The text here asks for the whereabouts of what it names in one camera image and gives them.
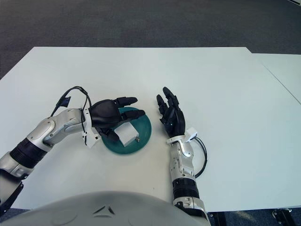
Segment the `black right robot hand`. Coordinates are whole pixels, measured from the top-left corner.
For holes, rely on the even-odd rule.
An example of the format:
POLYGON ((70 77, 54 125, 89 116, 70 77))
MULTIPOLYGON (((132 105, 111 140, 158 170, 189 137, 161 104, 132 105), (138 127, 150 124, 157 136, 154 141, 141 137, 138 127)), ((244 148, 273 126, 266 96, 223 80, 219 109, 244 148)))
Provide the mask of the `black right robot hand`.
POLYGON ((177 96, 170 89, 163 87, 163 93, 167 99, 167 104, 161 95, 157 95, 158 110, 162 115, 160 119, 165 131, 170 138, 183 136, 185 133, 185 118, 179 107, 177 96))

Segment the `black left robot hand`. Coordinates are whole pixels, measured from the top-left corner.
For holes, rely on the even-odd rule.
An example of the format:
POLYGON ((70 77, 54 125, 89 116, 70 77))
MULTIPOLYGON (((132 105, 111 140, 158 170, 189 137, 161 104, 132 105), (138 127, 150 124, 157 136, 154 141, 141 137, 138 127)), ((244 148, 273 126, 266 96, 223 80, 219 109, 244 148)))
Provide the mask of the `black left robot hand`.
POLYGON ((92 105, 88 110, 91 116, 92 127, 102 136, 113 142, 119 140, 119 136, 112 130, 123 123, 136 120, 145 115, 143 110, 130 110, 120 113, 119 109, 137 102, 135 97, 119 97, 106 99, 92 105))

